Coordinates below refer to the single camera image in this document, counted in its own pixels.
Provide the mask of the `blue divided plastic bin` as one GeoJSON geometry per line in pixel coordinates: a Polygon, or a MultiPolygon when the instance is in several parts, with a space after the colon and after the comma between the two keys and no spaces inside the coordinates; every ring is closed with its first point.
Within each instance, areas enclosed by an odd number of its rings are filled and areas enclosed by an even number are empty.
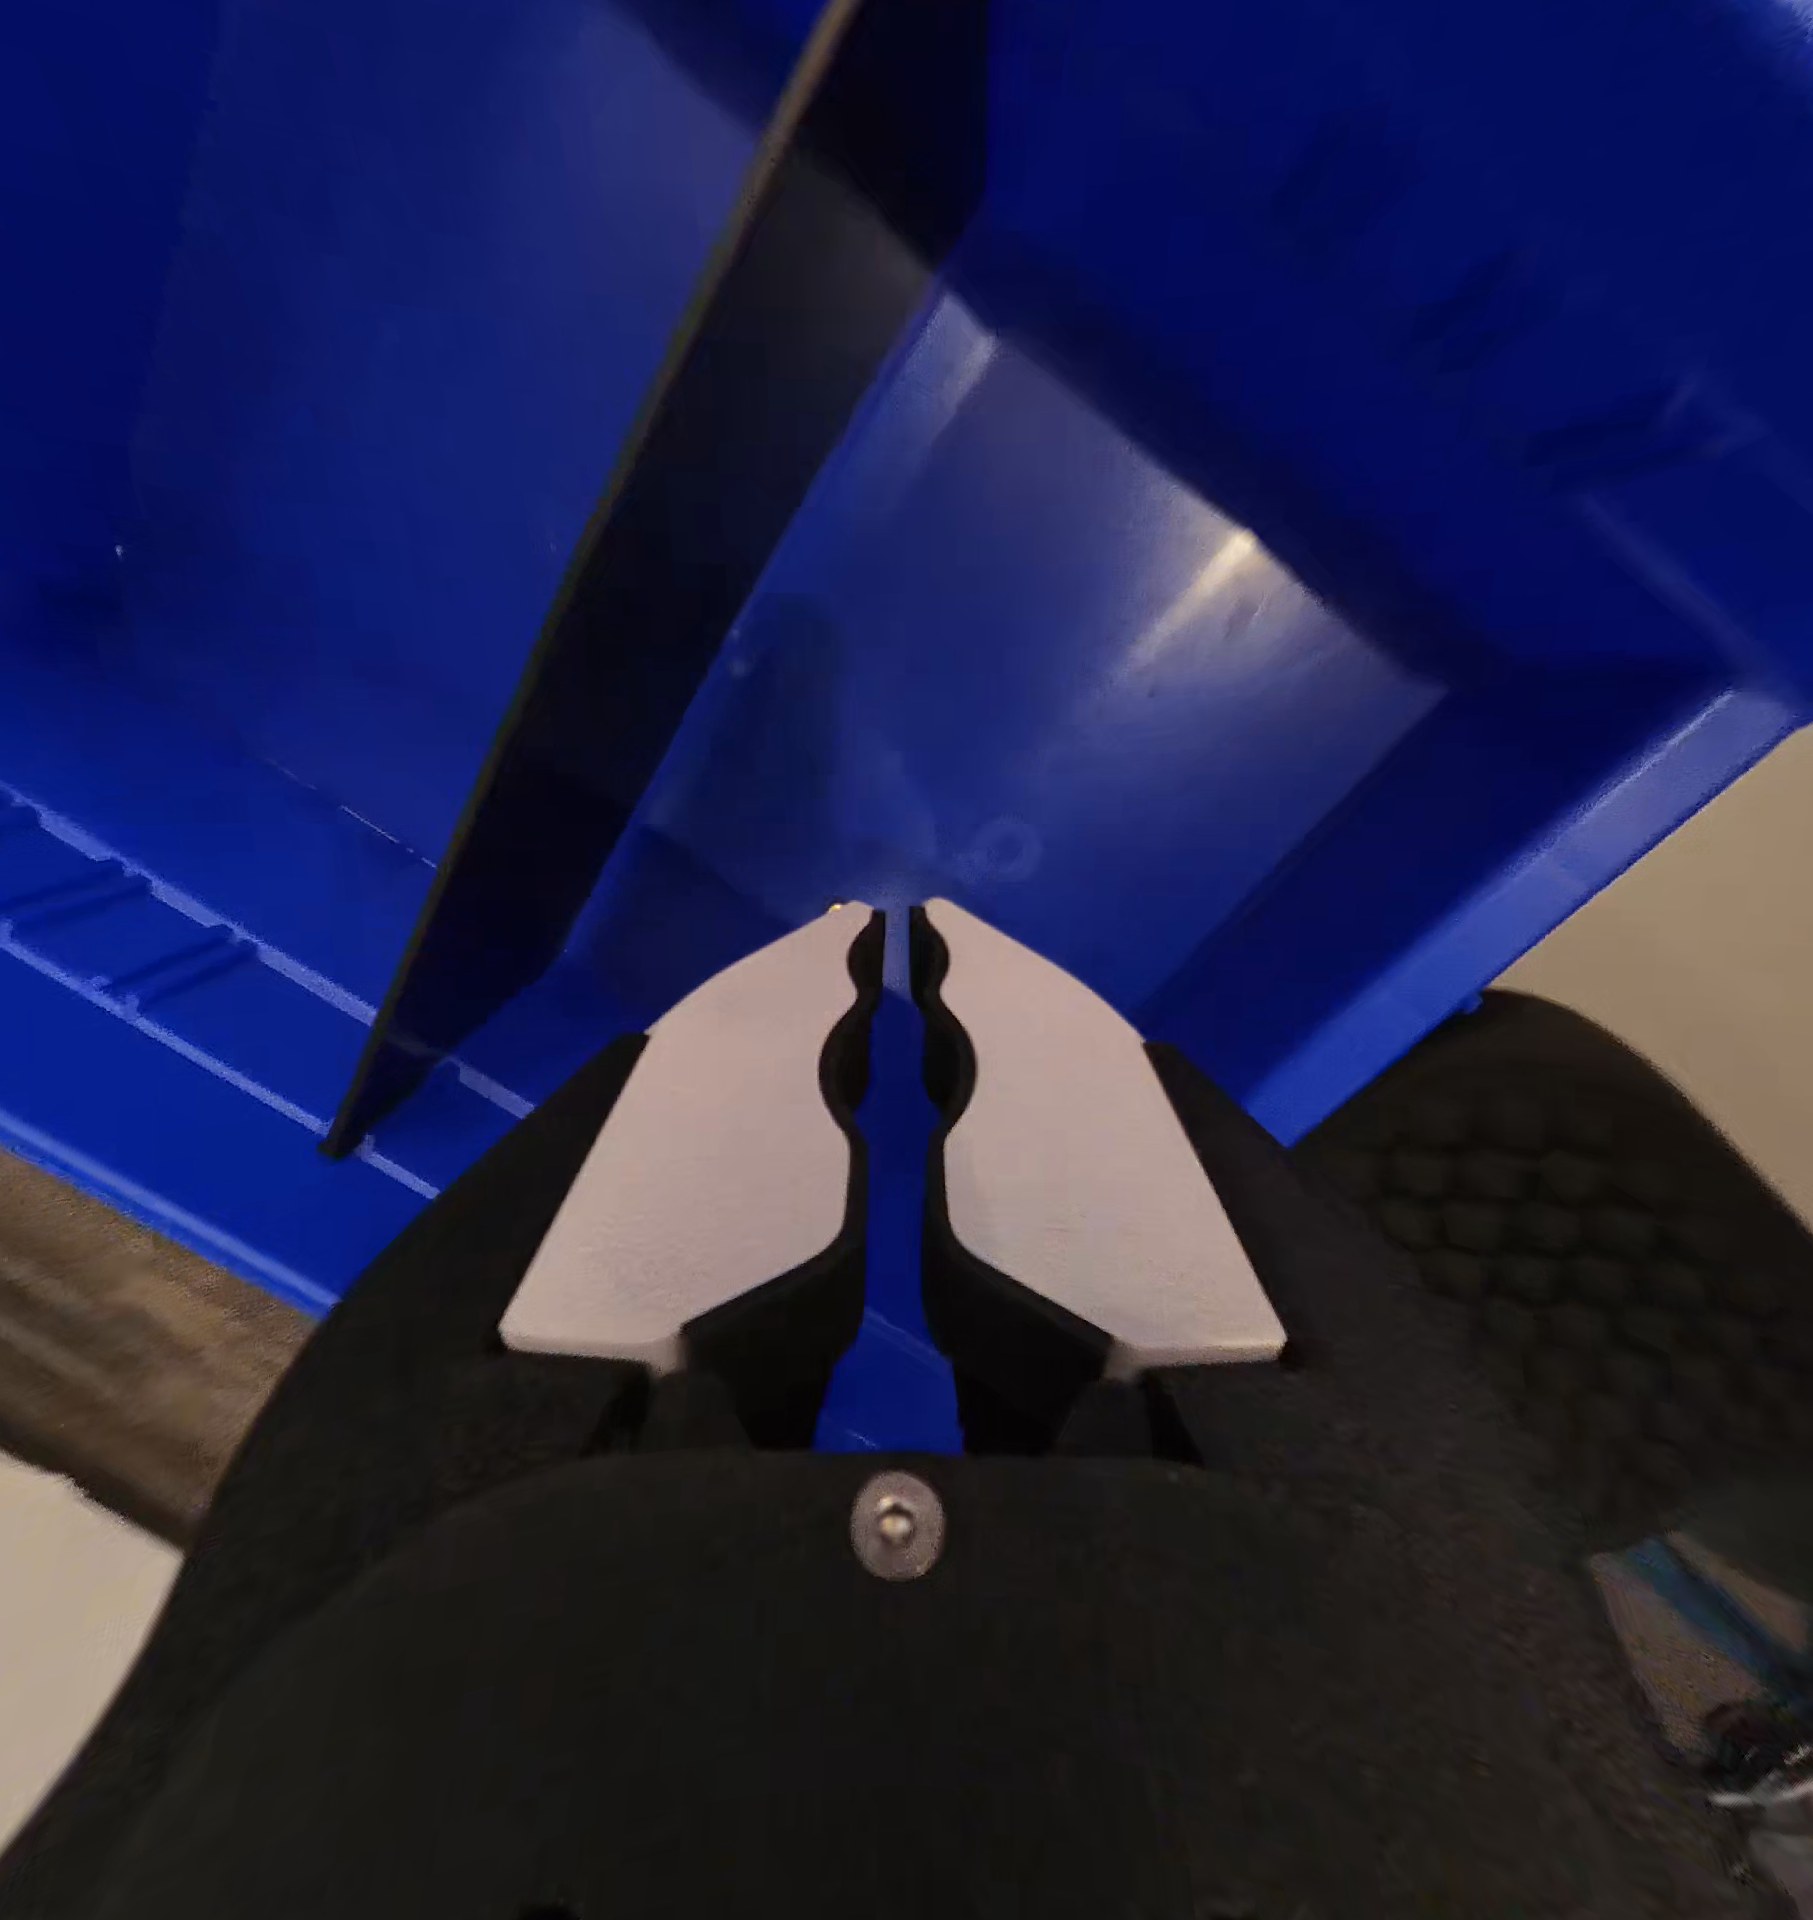
{"type": "Polygon", "coordinates": [[[1813,4],[989,4],[567,946],[328,1132],[824,4],[0,4],[0,1147],[326,1313],[945,895],[1281,1141],[1813,724],[1813,4]]]}

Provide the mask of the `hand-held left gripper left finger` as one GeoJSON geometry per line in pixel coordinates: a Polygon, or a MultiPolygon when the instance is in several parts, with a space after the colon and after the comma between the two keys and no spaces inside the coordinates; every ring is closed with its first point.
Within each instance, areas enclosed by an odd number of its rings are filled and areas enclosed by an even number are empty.
{"type": "Polygon", "coordinates": [[[685,1365],[702,1315],[824,1255],[852,1147],[824,1082],[868,903],[733,962],[646,1030],[499,1322],[511,1353],[685,1365]]]}

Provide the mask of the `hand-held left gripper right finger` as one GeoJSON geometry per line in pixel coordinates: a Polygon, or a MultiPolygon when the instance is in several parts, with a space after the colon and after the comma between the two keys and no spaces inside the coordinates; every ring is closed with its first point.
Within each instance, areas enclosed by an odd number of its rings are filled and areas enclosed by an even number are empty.
{"type": "Polygon", "coordinates": [[[928,1199],[959,1317],[1000,1311],[1054,1372],[1278,1360],[1288,1331],[1130,1020],[952,900],[916,920],[931,1042],[950,1049],[928,1199]]]}

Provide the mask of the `black bin divider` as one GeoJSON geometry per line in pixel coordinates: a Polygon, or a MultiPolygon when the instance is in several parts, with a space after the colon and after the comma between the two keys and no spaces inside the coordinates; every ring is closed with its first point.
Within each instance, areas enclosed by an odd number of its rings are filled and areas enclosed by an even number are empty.
{"type": "Polygon", "coordinates": [[[320,1149],[567,946],[741,611],[980,205],[991,7],[824,4],[567,565],[320,1149]]]}

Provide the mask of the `black round textured pad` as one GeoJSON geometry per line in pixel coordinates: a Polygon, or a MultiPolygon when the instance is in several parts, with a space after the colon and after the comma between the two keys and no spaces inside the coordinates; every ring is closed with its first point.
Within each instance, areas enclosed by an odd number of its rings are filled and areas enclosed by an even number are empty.
{"type": "Polygon", "coordinates": [[[1587,1550],[1813,1484],[1813,1234],[1596,1022],[1489,992],[1295,1159],[1450,1303],[1587,1550]]]}

